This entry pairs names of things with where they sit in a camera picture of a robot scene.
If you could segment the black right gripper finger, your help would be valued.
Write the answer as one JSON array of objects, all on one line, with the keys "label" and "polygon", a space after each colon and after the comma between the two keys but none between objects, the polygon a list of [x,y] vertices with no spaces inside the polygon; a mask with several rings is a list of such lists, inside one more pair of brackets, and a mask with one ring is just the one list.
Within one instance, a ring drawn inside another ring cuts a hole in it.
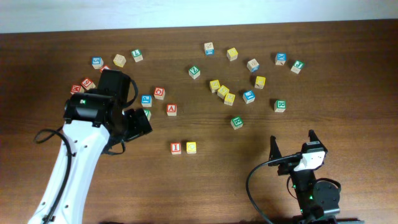
[{"label": "black right gripper finger", "polygon": [[309,146],[315,146],[315,145],[323,146],[323,143],[321,142],[321,140],[319,140],[314,130],[310,129],[308,131],[308,137],[310,139],[310,141],[307,143]]},{"label": "black right gripper finger", "polygon": [[282,155],[280,153],[279,147],[276,142],[276,137],[271,136],[270,137],[270,153],[269,153],[269,160],[273,161],[276,159],[282,158]]}]

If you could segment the red A letter block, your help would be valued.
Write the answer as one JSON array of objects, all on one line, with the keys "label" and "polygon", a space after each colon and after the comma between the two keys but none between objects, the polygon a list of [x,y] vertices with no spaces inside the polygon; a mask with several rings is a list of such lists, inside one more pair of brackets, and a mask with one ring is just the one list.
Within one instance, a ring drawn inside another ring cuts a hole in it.
[{"label": "red A letter block", "polygon": [[167,104],[166,112],[168,116],[176,116],[177,115],[177,105],[176,104]]}]

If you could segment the red I letter block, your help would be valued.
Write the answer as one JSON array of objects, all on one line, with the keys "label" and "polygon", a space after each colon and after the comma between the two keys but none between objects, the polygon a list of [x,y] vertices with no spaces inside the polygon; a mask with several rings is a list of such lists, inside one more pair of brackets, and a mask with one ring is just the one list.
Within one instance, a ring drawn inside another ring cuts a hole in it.
[{"label": "red I letter block", "polygon": [[182,153],[182,147],[180,142],[172,142],[170,144],[170,151],[171,154],[176,155],[176,154],[181,154]]}]

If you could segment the green R letter block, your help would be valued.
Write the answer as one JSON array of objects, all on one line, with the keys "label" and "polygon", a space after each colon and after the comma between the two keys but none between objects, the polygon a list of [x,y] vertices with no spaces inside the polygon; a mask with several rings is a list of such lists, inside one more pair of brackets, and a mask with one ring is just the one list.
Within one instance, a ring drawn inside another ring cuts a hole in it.
[{"label": "green R letter block", "polygon": [[231,126],[234,130],[237,130],[243,126],[244,122],[240,116],[231,119]]}]

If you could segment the yellow C letter block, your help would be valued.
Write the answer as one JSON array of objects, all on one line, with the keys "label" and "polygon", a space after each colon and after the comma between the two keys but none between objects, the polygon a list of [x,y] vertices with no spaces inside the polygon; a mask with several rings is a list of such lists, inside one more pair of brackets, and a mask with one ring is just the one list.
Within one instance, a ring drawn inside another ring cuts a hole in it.
[{"label": "yellow C letter block", "polygon": [[196,142],[187,142],[186,152],[187,152],[187,154],[196,154],[197,153],[197,143]]}]

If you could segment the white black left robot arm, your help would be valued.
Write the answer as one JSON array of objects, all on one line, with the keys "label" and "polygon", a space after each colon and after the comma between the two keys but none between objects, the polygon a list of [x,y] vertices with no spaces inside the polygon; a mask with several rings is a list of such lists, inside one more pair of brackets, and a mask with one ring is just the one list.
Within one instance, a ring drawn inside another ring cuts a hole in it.
[{"label": "white black left robot arm", "polygon": [[103,70],[98,87],[75,93],[65,103],[65,120],[57,130],[46,129],[62,142],[45,193],[30,223],[81,223],[86,196],[100,155],[152,131],[142,109],[128,100],[130,76]]}]

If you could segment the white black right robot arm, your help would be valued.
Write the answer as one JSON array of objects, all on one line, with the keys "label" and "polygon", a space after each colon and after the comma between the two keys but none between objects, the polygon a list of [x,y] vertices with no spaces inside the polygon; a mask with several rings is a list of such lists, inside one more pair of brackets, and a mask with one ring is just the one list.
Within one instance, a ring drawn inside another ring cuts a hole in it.
[{"label": "white black right robot arm", "polygon": [[308,137],[309,141],[303,143],[301,151],[290,156],[283,156],[276,137],[270,137],[270,165],[278,167],[279,175],[289,176],[300,207],[301,215],[294,218],[295,223],[364,223],[357,218],[336,218],[340,213],[341,184],[315,177],[315,171],[324,164],[328,149],[314,130],[308,132]]}]

